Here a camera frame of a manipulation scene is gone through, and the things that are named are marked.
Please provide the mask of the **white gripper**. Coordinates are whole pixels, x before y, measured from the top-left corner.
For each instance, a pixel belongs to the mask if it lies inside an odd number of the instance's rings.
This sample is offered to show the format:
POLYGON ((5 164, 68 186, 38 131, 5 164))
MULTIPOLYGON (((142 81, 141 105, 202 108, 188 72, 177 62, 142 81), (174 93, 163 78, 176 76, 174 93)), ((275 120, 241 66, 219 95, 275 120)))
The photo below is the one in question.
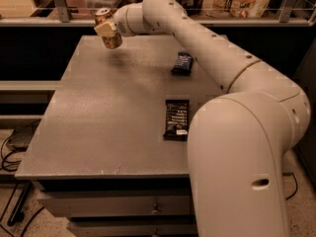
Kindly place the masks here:
POLYGON ((106 20, 98 24, 94 30, 99 37, 112 38, 118 33, 124 37, 133 37, 134 32, 130 29, 127 20, 129 7, 123 6, 114 13, 114 21, 106 20))

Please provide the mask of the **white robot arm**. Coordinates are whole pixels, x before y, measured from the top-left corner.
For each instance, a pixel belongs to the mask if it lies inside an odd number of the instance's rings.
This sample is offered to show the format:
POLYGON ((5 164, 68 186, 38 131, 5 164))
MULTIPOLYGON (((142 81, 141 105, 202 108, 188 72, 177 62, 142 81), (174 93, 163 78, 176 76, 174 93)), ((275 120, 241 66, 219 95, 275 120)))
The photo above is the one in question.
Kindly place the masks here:
POLYGON ((189 128, 188 165, 199 237, 290 237, 282 159, 311 119, 304 91, 253 54, 191 19, 176 0, 96 14, 109 48, 124 37, 173 36, 223 93, 189 128))

